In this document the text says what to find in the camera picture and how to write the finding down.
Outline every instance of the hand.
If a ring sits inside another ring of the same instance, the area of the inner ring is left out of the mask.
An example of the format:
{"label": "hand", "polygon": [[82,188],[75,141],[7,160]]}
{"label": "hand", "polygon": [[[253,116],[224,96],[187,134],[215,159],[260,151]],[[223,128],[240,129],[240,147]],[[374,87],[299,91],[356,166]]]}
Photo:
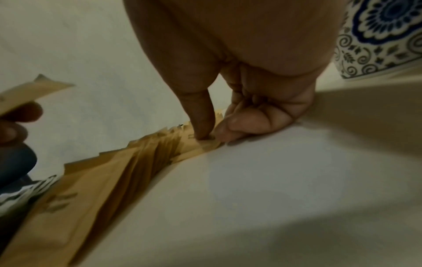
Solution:
{"label": "hand", "polygon": [[221,74],[232,104],[223,142],[278,131],[311,105],[332,57],[345,0],[126,0],[140,44],[189,115],[214,127],[208,87]]}
{"label": "hand", "polygon": [[42,114],[41,106],[31,102],[2,116],[0,118],[0,146],[12,146],[23,142],[28,136],[28,132],[16,122],[36,121]]}

